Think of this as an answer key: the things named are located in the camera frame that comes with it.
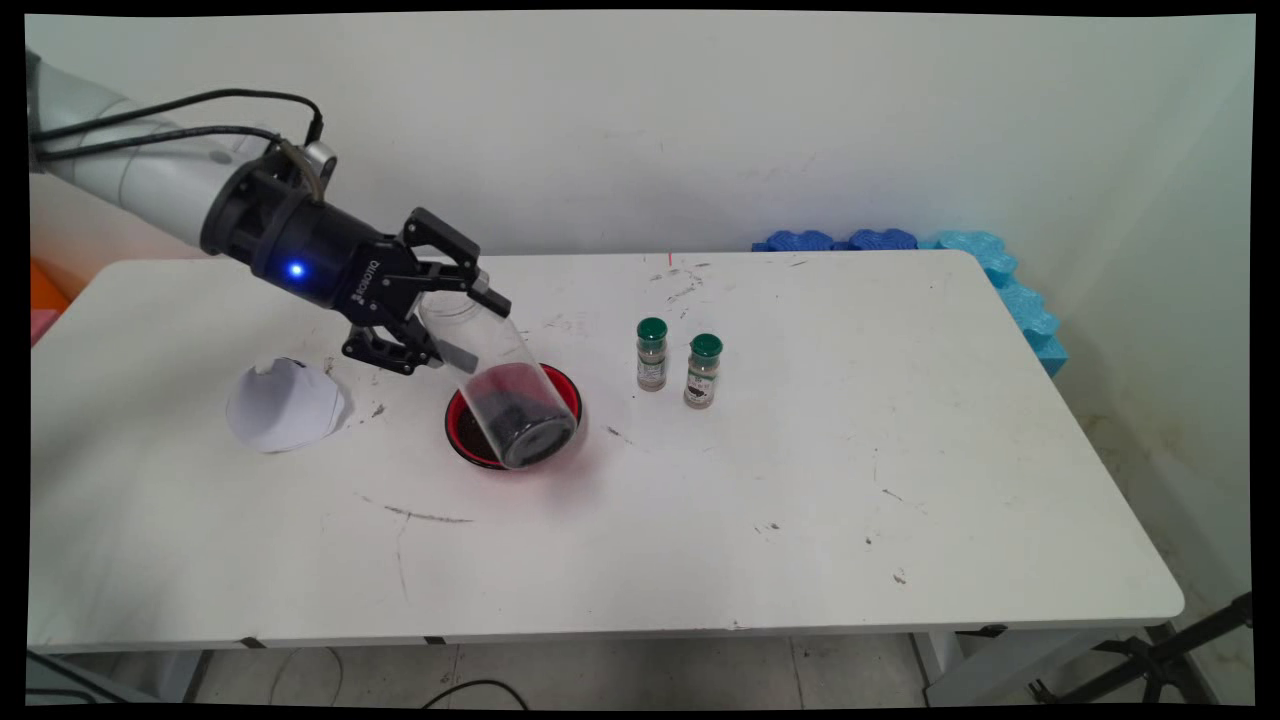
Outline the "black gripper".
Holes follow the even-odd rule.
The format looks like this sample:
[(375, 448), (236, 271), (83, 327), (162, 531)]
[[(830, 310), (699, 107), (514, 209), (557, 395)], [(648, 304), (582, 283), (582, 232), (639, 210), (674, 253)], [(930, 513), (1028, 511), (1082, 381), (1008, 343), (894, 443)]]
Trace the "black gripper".
[[(316, 201), (294, 163), (283, 155), (248, 161), (230, 176), (204, 222), (198, 246), (243, 263), (259, 279), (296, 297), (339, 313), (355, 324), (342, 345), (343, 355), (397, 374), (444, 364), (428, 328), (417, 319), (407, 320), (419, 292), (462, 293), (502, 319), (512, 309), (479, 266), (480, 247), (453, 225), (415, 208), (401, 238), (381, 233)], [(410, 249), (419, 247), (435, 249), (452, 264), (419, 261), (417, 266)]]

